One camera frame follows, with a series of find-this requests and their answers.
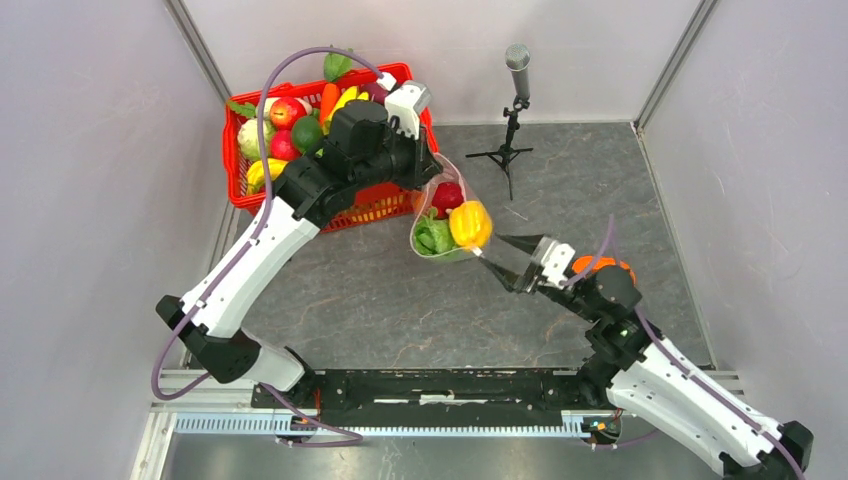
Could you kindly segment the yellow toy bell pepper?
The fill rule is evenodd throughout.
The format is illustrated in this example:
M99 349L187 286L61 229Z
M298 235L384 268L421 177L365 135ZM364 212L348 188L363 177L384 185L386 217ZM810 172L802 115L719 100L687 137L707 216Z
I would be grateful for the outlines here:
M465 201L448 217L450 233L455 243L465 249L482 249L493 233L493 222L479 200Z

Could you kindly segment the clear zip top bag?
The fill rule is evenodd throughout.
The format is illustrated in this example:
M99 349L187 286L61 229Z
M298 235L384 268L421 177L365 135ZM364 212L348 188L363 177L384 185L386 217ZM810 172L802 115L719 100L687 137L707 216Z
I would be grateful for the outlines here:
M441 154L435 160L442 171L412 194L410 247L434 262L470 259L489 243L494 222L459 169Z

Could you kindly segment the toy napa cabbage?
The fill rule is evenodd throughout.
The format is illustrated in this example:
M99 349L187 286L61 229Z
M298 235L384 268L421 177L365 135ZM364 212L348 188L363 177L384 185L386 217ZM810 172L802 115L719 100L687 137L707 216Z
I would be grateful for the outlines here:
M428 207L418 217L410 233L411 247L425 260L450 263L470 260L472 254L459 247L447 219L437 217L438 210Z

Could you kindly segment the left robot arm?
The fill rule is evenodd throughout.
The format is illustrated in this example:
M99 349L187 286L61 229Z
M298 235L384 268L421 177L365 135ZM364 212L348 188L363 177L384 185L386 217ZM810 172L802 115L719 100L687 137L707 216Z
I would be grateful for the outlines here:
M242 329L247 311L294 254L314 239L358 192L391 182L419 189L441 167L421 123L421 103L354 100L338 110L328 136L290 162L246 232L192 290L165 295L158 316L219 383L267 384L290 407L306 405L314 381L288 350Z

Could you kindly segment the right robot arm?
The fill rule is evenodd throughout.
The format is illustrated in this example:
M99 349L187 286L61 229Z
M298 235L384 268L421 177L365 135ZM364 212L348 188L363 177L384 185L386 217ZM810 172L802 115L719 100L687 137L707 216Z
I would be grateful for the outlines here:
M503 236L529 254L522 273L472 253L504 288L545 296L590 323L593 350L576 374L580 400L632 413L685 446L724 479L802 479L814 436L798 421L781 423L746 404L689 360L639 304L629 266L606 251L578 257L547 235Z

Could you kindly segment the yellow toy banana bunch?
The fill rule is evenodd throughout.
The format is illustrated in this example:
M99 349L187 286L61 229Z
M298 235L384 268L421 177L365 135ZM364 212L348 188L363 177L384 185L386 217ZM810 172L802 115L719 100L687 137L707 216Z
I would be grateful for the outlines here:
M338 100L336 101L336 104L329 110L326 115L323 116L322 128L324 133L329 132L335 113L354 100L369 101L370 94L365 90L360 90L358 87L350 87L344 92L342 92Z

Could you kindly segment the purple toy sweet potato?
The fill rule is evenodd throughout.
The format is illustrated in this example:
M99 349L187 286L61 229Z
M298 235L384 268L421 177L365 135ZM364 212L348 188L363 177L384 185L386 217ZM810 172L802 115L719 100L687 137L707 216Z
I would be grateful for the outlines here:
M385 98L391 93L376 82L367 83L359 87L359 98L383 105Z

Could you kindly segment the red plastic basket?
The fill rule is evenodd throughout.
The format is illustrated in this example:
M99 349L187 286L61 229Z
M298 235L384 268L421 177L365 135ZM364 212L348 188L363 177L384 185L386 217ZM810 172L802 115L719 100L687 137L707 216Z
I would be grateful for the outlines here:
M403 83L413 80L414 75L409 65L403 62L387 63L378 65L380 71L386 71L395 76ZM348 87L361 86L376 81L376 75L367 68L353 69L343 76L337 85L341 92ZM282 83L272 87L269 91L271 97L292 96L301 98L312 107L320 110L322 91L326 81L318 80L310 83L291 84ZM260 91L254 91L233 96L229 102L244 105L252 104L254 107L260 99ZM246 173L254 161L246 159L240 152L237 143L237 134L247 117L240 115L226 107L226 124L222 131L222 164L227 172L227 192L232 205L256 216L264 201L264 191L254 195L246 194ZM430 150L438 152L439 147L432 129L432 116L429 109L421 114L421 125L425 126L428 133ZM356 194L354 204L351 208L339 213L322 230L329 233L357 225L363 225L381 219L408 215L413 212L412 193L392 183L383 183L369 187Z

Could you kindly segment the dark green toy avocado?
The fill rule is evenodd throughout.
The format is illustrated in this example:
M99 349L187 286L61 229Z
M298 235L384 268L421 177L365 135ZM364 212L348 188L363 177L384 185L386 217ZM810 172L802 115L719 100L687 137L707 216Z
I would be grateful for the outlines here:
M319 143L323 138L323 130L319 120L307 115L299 118L291 129L291 140L294 147L304 153Z

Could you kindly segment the orange plastic tape dispenser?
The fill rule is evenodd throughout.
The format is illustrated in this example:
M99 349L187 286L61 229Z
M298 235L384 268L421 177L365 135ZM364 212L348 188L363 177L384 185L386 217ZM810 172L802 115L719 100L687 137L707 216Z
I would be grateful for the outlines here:
M572 262L572 266L571 266L572 272L575 273L575 274L581 273L583 270L585 270L586 268L589 267L589 265L591 264L591 262L593 260L594 260L594 258L592 256L589 256L589 255L585 255L585 256L581 256L581 257L577 258L576 260L574 260ZM596 271L598 271L598 270L600 270L604 267L611 266L611 265L614 265L614 264L617 264L618 266L623 268L625 271L627 271L629 273L630 277L631 277L633 284L634 285L637 284L637 277L636 277L635 273L633 272L633 270L631 269L631 267L626 262L621 261L621 260L616 260L613 257L608 257L608 256L601 257L597 261L597 263L592 267L590 272L595 273Z

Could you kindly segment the toy carrot with leaves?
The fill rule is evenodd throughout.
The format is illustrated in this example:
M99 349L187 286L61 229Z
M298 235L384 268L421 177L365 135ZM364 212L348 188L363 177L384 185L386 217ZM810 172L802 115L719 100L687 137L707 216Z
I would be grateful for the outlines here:
M322 91L319 121L325 132L329 129L331 115L341 97L337 82L351 70L352 64L351 58L339 53L327 53L324 57L323 75L326 85Z

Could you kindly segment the black tripod stand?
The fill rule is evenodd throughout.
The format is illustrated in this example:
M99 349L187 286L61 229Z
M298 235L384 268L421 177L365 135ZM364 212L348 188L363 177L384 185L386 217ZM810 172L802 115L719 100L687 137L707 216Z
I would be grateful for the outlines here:
M511 163L522 153L529 153L534 150L533 147L515 148L513 141L516 132L520 129L519 114L529 107L529 100L516 96L511 107L505 107L503 116L507 119L506 133L504 142L495 151L477 152L466 154L466 158L481 158L487 157L493 161L504 173L507 185L509 198L514 199L513 180L511 173Z

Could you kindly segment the green white toy cabbage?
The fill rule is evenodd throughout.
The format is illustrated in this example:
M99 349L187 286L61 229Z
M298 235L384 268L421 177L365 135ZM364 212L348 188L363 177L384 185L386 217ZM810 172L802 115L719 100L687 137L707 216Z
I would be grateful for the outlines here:
M241 154L248 160L257 161L261 159L260 138L258 134L259 125L263 126L263 141L265 151L270 157L270 142L276 133L275 128L268 120L259 122L257 118L252 118L243 123L237 134L237 143Z

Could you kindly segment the grey microphone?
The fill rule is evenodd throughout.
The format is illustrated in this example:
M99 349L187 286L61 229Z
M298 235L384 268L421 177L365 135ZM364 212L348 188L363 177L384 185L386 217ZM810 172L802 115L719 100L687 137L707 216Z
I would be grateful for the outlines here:
M522 101L530 99L529 65L531 54L526 45L513 43L506 48L505 64L511 73L516 96Z

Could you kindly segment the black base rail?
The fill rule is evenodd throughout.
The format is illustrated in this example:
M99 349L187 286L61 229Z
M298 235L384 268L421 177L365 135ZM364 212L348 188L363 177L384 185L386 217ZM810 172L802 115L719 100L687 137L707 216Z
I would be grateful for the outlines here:
M573 369L326 369L285 399L336 427L548 427L562 413L613 418Z

